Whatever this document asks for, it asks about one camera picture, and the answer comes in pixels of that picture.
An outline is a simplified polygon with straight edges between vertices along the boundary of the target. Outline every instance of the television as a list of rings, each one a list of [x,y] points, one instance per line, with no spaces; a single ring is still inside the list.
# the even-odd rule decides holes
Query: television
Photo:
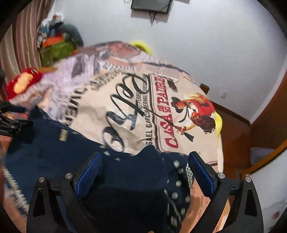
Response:
[[[168,13],[172,0],[133,0],[131,3],[132,10],[146,10],[161,13]]]

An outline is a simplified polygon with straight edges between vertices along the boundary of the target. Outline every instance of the wall outlet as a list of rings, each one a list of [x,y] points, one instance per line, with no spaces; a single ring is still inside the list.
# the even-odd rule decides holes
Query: wall outlet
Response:
[[[227,97],[227,92],[224,92],[221,97],[225,99]]]

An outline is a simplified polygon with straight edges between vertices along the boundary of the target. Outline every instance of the rifle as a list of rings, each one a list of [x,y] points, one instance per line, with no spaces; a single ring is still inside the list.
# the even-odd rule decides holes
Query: rifle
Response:
[[[156,113],[153,112],[152,110],[149,110],[149,109],[146,108],[146,107],[144,107],[144,109],[147,110],[147,111],[149,111],[149,112],[152,113],[153,115],[159,117],[160,119],[164,120],[164,121],[167,122],[170,126],[176,128],[177,130],[181,130],[181,127],[180,127],[180,126],[174,125],[172,122],[170,122],[169,120],[167,120],[167,119],[163,118],[162,116],[156,114]],[[189,133],[186,133],[186,132],[184,132],[183,135],[186,136],[189,141],[193,142],[194,136],[192,136],[192,135],[190,135]]]

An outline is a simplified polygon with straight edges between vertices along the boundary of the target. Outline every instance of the patterned bedsheet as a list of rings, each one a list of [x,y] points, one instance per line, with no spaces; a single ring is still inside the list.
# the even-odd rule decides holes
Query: patterned bedsheet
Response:
[[[161,152],[197,151],[217,172],[223,170],[215,110],[193,78],[120,41],[79,49],[10,102],[28,109],[38,105],[53,120],[117,151],[137,154],[146,145]],[[0,139],[7,148],[11,139]],[[13,174],[4,174],[25,217],[25,194]],[[181,232],[190,232],[209,203],[196,181],[191,197]]]

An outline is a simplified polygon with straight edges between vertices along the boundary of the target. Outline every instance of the metal bolt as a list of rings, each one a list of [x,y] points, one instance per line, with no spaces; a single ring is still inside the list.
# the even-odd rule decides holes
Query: metal bolt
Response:
[[[251,180],[251,178],[250,177],[245,177],[245,180],[248,182],[248,183],[250,183],[252,180]]]
[[[40,183],[43,183],[44,180],[45,180],[45,177],[40,177],[40,178],[39,178],[39,182],[40,182]]]
[[[70,178],[72,178],[72,176],[73,176],[72,173],[67,173],[67,174],[65,175],[65,178],[66,178],[66,179],[70,179]]]
[[[224,179],[225,178],[225,175],[223,173],[218,173],[217,175],[220,179]]]

